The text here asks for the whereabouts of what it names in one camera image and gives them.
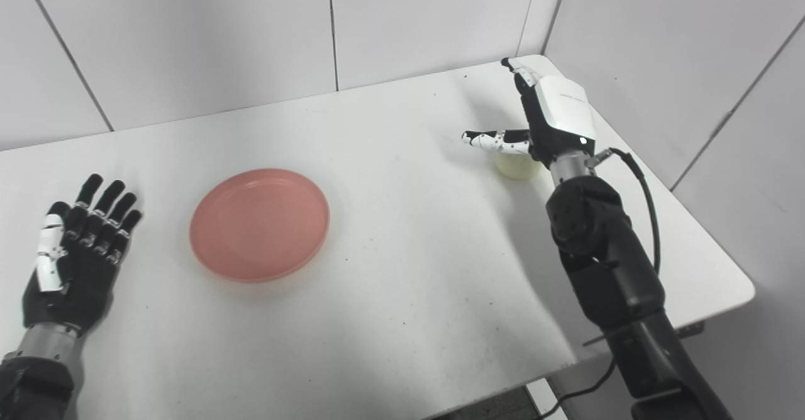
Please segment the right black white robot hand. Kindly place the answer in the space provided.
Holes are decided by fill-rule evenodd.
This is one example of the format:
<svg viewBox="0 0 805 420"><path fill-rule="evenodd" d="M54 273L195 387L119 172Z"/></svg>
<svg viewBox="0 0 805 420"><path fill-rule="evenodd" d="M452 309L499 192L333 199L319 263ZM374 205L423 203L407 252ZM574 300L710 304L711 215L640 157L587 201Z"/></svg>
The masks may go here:
<svg viewBox="0 0 805 420"><path fill-rule="evenodd" d="M506 155L526 155L551 171L574 160L591 170L596 130L586 90L571 79L538 74L514 57L501 59L513 76L525 113L525 130L465 131L470 146Z"/></svg>

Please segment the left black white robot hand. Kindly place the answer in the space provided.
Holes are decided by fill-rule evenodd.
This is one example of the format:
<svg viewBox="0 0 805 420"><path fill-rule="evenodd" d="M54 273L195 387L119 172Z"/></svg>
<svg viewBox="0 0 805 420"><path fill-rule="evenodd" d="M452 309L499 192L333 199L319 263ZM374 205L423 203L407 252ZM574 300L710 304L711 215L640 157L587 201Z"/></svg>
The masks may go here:
<svg viewBox="0 0 805 420"><path fill-rule="evenodd" d="M100 174L92 174L74 202L51 205L22 296L25 328L55 324L81 336L101 322L133 229L143 217L136 202L123 181L104 185Z"/></svg>

